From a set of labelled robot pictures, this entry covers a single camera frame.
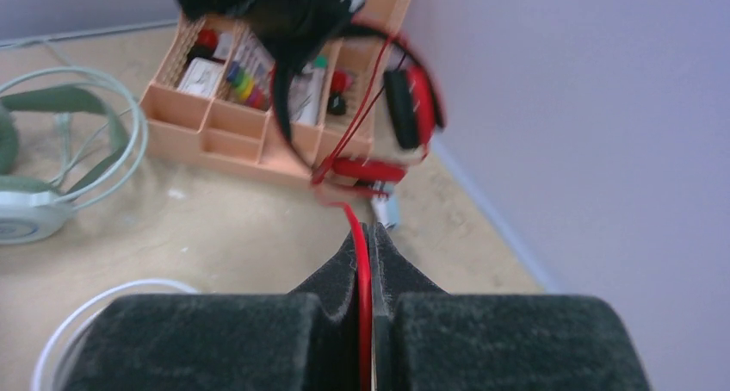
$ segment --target wall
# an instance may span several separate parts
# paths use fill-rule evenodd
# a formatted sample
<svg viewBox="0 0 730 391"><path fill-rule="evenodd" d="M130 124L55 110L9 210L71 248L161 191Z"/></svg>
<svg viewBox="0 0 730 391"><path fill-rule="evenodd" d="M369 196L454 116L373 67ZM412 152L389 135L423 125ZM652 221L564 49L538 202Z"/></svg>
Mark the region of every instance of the wall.
<svg viewBox="0 0 730 391"><path fill-rule="evenodd" d="M173 0L0 0L0 40L175 19Z"/></svg>
<svg viewBox="0 0 730 391"><path fill-rule="evenodd" d="M610 301L656 389L727 389L730 3L414 0L405 28L524 263Z"/></svg>

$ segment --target beige tabletop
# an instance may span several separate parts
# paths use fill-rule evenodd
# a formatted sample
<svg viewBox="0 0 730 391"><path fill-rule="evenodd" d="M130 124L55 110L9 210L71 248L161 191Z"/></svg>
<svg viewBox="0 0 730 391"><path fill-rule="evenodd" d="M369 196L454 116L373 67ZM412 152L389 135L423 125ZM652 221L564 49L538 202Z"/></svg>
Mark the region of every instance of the beige tabletop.
<svg viewBox="0 0 730 391"><path fill-rule="evenodd" d="M108 72L140 96L173 35L166 28L57 45L76 64ZM43 46L2 52L0 82L58 65ZM100 122L79 117L74 143ZM22 148L15 173L52 177L60 148L52 118L19 115L17 125ZM397 195L403 224L393 239L442 288L538 290L436 156L412 169ZM356 210L368 219L366 202ZM319 206L305 191L146 160L133 180L61 233L0 246L0 390L28 389L53 330L106 289L163 277L204 292L287 292L333 255L348 231L339 210Z"/></svg>

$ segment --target organizer tray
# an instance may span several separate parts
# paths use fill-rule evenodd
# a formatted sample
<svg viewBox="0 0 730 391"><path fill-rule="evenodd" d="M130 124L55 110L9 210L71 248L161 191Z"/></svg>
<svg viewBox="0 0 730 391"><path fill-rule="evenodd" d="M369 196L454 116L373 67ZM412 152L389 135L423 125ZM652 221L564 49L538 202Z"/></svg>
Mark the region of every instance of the organizer tray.
<svg viewBox="0 0 730 391"><path fill-rule="evenodd" d="M389 30L398 30L411 0L368 0L360 15ZM242 22L207 16L198 22L184 18L157 75L141 101L150 127L148 155L202 168L305 188L310 171L282 141L270 111L261 111L227 101L229 83L221 77L213 97L200 97L177 90L185 72L186 56L203 28L233 35L225 63L227 72L238 49L245 26ZM293 124L294 145L307 162L315 164L331 153L355 115L374 69L381 43L333 40L322 54L327 68L316 126ZM385 66L381 63L379 72ZM347 114L326 114L332 74L345 69L354 83L344 95ZM345 147L344 155L368 156L373 150L374 115L370 115Z"/></svg>

